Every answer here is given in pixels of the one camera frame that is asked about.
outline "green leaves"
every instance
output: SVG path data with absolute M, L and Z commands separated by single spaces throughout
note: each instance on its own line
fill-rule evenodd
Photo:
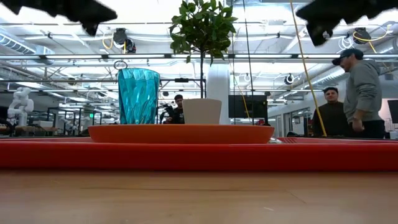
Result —
M 187 63 L 191 62 L 191 54 L 210 55 L 210 65 L 214 58 L 224 59 L 223 52 L 231 45 L 230 33 L 234 33 L 232 17 L 233 8 L 223 7 L 216 0 L 204 2 L 193 0 L 180 6 L 180 15 L 173 16 L 169 27 L 173 42 L 170 48 L 175 54 L 188 54 Z

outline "teal faceted vase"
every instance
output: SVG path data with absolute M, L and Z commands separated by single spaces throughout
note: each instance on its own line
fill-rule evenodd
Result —
M 144 68 L 118 72 L 121 124 L 154 124 L 160 75 Z

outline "gray sweatshirt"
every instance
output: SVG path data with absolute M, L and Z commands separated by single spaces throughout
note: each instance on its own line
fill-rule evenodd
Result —
M 373 60 L 362 60 L 350 71 L 347 79 L 344 113 L 349 123 L 354 120 L 356 110 L 366 111 L 362 121 L 382 120 L 381 109 L 380 68 Z

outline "man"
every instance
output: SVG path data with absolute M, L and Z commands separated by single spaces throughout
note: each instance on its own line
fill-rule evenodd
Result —
M 323 90 L 327 104 L 319 107 L 327 136 L 347 136 L 349 126 L 344 114 L 343 103 L 338 101 L 338 89 L 328 87 Z M 321 122 L 315 110 L 312 119 L 312 129 L 315 137 L 323 136 Z
M 373 60 L 363 60 L 363 52 L 358 49 L 344 50 L 332 62 L 349 72 L 344 112 L 352 127 L 351 137 L 384 138 L 384 121 L 379 116 L 382 93 L 378 65 Z
M 184 110 L 182 108 L 182 101 L 184 100 L 182 95 L 176 95 L 174 97 L 175 103 L 177 104 L 177 108 L 174 109 L 174 114 L 172 117 L 173 124 L 185 124 L 184 120 Z

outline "ceiling duct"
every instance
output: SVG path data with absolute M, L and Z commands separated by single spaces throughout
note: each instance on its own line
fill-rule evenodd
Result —
M 0 29 L 0 45 L 5 46 L 11 50 L 15 50 L 24 55 L 51 55 L 54 51 L 41 46 L 26 42 L 4 30 Z M 46 65 L 53 64 L 53 60 L 38 59 L 37 63 L 44 63 Z

